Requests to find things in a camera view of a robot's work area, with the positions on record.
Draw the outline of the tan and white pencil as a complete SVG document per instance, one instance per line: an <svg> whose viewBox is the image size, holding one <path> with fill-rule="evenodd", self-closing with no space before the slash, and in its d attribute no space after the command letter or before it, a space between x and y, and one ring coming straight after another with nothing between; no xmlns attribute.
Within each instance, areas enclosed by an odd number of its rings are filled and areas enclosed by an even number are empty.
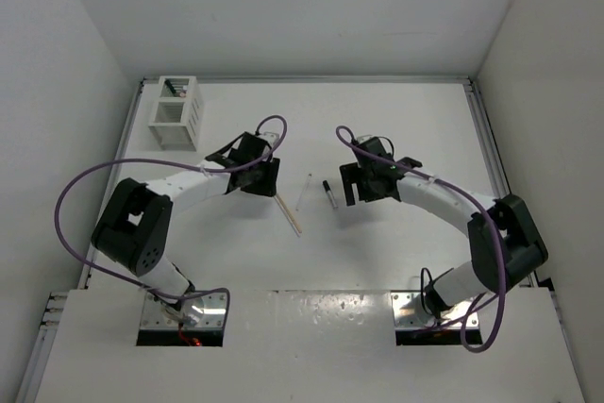
<svg viewBox="0 0 604 403"><path fill-rule="evenodd" d="M301 233L302 233L302 230L301 230L299 224L297 223L297 221L295 220L292 212L289 210L289 208L285 204L284 200L282 199L282 197L278 193L275 195L275 200L276 200L279 208L283 212L284 216L286 217L288 223L290 224L290 226L294 230L295 235L297 237L300 237Z"/></svg>

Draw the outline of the thin white liner pen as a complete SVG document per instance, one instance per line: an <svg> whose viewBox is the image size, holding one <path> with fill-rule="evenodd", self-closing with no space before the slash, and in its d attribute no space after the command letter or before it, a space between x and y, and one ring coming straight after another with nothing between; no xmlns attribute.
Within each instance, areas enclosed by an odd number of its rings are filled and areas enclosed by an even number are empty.
<svg viewBox="0 0 604 403"><path fill-rule="evenodd" d="M306 180L304 182L304 185L302 187L302 190L300 192L300 195L298 196L298 199L296 201L296 205L295 205L295 210L296 211L299 211L300 208L301 208L301 205L303 203L305 194L306 194L306 192L308 190L308 187L310 186L311 179L312 179L312 173L308 173L308 175L306 177Z"/></svg>

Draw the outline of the clear tube black cap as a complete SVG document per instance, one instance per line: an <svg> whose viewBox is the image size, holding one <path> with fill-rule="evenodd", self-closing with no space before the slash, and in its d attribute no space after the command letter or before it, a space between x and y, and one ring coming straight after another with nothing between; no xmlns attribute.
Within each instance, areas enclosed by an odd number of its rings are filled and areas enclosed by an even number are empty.
<svg viewBox="0 0 604 403"><path fill-rule="evenodd" d="M331 187L330 187L328 181L327 180L323 180L322 181L322 186L324 188L324 191L325 191L325 193L327 195L327 198L329 200L329 203L330 203L331 207L334 210L336 210L338 208L338 204L337 204L335 195L334 195L333 191L331 190Z"/></svg>

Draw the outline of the dark teal makeup pen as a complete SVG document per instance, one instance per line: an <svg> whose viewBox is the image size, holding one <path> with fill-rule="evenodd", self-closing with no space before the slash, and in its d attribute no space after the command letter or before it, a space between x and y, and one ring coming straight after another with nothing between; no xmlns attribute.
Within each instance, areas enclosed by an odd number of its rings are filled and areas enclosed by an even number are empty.
<svg viewBox="0 0 604 403"><path fill-rule="evenodd" d="M179 94L179 91L176 89L176 87L174 86L174 84L172 83L172 81L170 79L165 79L164 85L171 95L177 96Z"/></svg>

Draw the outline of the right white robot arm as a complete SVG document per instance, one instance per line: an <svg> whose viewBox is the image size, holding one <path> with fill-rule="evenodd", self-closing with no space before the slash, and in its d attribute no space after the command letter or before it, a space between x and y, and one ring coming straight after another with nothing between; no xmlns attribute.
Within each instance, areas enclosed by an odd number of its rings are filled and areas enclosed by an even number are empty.
<svg viewBox="0 0 604 403"><path fill-rule="evenodd" d="M391 198L456 228L469 241L470 259L430 281L420 312L438 319L458 303L485 293L506 294L549 258L526 202L462 190L424 170L420 161L395 160L381 139L349 143L355 162L340 168L347 205Z"/></svg>

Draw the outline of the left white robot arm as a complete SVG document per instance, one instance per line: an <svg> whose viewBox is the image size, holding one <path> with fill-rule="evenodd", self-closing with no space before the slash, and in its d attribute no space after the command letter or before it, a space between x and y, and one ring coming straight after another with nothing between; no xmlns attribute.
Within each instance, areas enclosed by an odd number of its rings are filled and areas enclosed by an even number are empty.
<svg viewBox="0 0 604 403"><path fill-rule="evenodd" d="M274 196L280 160L267 154L278 141L277 133L245 132L206 156L200 171L185 170L147 182L123 179L95 226L92 245L124 266L164 304L178 305L194 285L164 256L171 219L236 191Z"/></svg>

